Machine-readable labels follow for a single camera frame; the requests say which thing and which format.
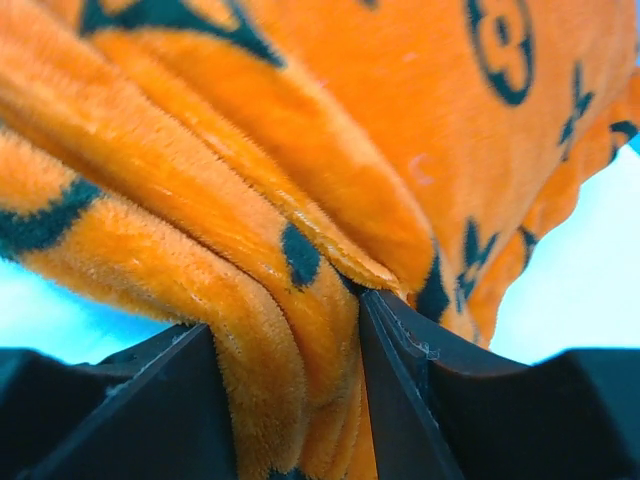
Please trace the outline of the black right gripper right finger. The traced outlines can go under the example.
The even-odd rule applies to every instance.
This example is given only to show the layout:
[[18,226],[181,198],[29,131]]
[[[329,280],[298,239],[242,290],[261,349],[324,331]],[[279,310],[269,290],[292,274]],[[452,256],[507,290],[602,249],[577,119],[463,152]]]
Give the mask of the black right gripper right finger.
[[359,326],[381,478],[638,477],[637,350],[567,350],[529,366],[379,291],[361,295]]

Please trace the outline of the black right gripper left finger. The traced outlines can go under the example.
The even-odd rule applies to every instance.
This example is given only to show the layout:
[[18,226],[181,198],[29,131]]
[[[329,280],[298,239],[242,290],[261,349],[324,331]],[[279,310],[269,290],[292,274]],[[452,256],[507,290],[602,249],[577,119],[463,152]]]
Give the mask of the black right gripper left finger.
[[4,479],[232,479],[209,329],[171,327],[96,365],[1,351]]

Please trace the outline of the orange patterned plush pillowcase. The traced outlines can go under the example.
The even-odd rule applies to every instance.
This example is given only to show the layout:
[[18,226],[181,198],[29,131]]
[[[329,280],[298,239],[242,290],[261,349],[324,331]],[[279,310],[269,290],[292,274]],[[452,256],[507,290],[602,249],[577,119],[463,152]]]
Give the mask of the orange patterned plush pillowcase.
[[637,46],[631,1],[5,1],[1,254],[209,325],[240,478],[374,479],[352,287],[487,347]]

